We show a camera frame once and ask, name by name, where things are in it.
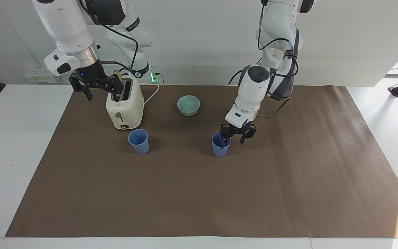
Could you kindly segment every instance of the green light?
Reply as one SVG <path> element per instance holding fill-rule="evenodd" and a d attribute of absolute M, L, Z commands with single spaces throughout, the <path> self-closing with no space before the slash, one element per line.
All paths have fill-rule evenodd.
<path fill-rule="evenodd" d="M 158 76 L 156 76 L 153 72 L 151 72 L 151 80 L 153 81 L 153 83 L 158 82 Z"/>

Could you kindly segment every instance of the white table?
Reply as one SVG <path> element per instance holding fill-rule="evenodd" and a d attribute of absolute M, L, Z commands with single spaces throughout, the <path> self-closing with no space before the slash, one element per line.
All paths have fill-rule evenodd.
<path fill-rule="evenodd" d="M 398 99 L 384 79 L 349 88 L 398 176 Z M 398 248 L 394 239 L 315 238 L 3 238 L 70 99 L 69 85 L 8 85 L 0 93 L 0 248 Z"/>

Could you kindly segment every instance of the white wall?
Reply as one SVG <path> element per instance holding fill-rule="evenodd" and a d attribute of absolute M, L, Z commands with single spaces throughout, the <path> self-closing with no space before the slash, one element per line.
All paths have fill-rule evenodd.
<path fill-rule="evenodd" d="M 147 56 L 167 83 L 226 84 L 261 57 L 255 38 L 259 0 L 134 4 L 155 33 Z M 296 84 L 374 86 L 398 61 L 398 1 L 319 0 L 299 16 L 297 27 L 304 43 Z M 90 31 L 103 59 L 124 61 L 103 28 Z M 54 46 L 31 0 L 0 0 L 0 81 L 23 83 L 24 68 L 40 66 Z"/>

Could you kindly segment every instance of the white cable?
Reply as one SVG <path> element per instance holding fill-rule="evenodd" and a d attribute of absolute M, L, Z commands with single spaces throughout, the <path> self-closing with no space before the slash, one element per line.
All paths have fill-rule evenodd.
<path fill-rule="evenodd" d="M 160 86 L 160 85 L 157 85 L 157 84 L 139 83 L 139 85 L 155 85 L 155 86 L 158 87 L 158 89 L 156 89 L 156 91 L 153 93 L 153 95 L 151 95 L 151 96 L 144 102 L 144 105 L 147 104 L 147 102 L 150 101 L 150 99 L 153 98 L 153 96 L 156 95 L 156 93 L 158 93 L 158 92 L 159 92 L 159 89 L 161 88 L 161 86 Z"/>

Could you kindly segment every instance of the mint green bowl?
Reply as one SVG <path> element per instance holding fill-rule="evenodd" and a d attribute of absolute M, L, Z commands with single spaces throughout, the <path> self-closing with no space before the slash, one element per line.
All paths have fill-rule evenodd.
<path fill-rule="evenodd" d="M 200 107 L 200 101 L 195 96 L 183 96 L 177 101 L 177 107 L 182 115 L 190 117 L 196 115 Z"/>

